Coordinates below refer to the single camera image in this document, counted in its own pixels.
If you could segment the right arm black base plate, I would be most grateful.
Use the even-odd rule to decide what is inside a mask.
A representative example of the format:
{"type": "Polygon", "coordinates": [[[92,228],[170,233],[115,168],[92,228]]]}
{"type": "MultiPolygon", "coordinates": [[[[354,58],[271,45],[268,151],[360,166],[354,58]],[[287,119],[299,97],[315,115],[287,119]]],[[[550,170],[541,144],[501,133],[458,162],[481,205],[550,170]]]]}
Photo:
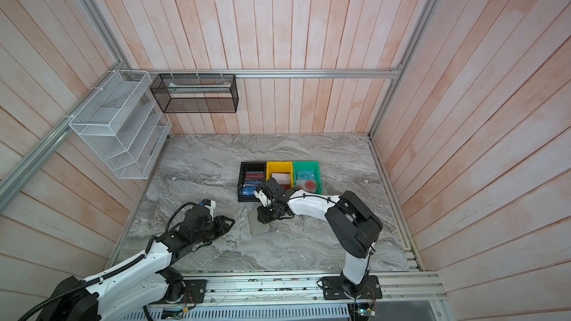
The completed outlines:
{"type": "Polygon", "coordinates": [[[367,275],[358,285],[345,276],[325,276],[317,281],[325,300],[377,300],[382,290],[377,276],[367,275]]]}

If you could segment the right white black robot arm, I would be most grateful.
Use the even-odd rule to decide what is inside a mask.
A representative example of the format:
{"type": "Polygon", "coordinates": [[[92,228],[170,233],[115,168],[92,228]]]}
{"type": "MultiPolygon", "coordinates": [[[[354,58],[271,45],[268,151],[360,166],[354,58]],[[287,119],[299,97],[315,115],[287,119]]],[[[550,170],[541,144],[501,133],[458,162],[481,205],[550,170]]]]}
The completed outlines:
{"type": "Polygon", "coordinates": [[[285,190],[274,178],[260,184],[254,193],[262,203],[257,208],[257,227],[272,221],[305,215],[326,221],[346,252],[339,276],[318,281],[326,300],[364,299],[380,294],[378,278],[370,274],[370,257],[376,252],[383,226],[381,220],[353,192],[323,196],[291,188],[285,190]]]}

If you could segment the grey card holder wallet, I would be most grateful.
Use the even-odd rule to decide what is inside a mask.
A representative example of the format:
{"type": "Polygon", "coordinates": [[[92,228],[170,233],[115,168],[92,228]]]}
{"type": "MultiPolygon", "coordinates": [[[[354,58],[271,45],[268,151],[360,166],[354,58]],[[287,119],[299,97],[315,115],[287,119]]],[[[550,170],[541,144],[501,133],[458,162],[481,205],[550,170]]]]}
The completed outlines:
{"type": "Polygon", "coordinates": [[[260,236],[262,234],[268,233],[270,231],[270,226],[268,224],[263,224],[258,220],[257,210],[251,210],[248,213],[248,224],[250,227],[251,236],[260,236]]]}

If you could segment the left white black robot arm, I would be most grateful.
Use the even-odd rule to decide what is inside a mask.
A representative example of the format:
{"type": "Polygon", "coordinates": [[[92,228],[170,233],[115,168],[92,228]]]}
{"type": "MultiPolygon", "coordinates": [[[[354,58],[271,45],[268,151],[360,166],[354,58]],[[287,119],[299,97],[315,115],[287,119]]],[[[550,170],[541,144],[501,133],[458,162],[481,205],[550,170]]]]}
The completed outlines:
{"type": "Polygon", "coordinates": [[[178,260],[228,233],[234,219],[214,215],[214,202],[187,202],[169,220],[160,236],[153,236],[135,256],[108,270],[63,280],[52,295],[24,316],[27,320],[119,320],[157,301],[178,302],[185,295],[182,275],[173,267],[178,260]]]}

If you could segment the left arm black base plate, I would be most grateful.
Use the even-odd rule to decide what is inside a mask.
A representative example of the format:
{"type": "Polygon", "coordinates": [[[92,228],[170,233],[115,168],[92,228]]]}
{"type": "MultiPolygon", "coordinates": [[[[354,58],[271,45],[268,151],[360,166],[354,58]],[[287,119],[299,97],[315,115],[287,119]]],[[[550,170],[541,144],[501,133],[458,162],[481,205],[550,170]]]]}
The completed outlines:
{"type": "Polygon", "coordinates": [[[203,303],[206,291],[206,279],[183,279],[174,283],[172,300],[177,303],[192,305],[203,303]]]}

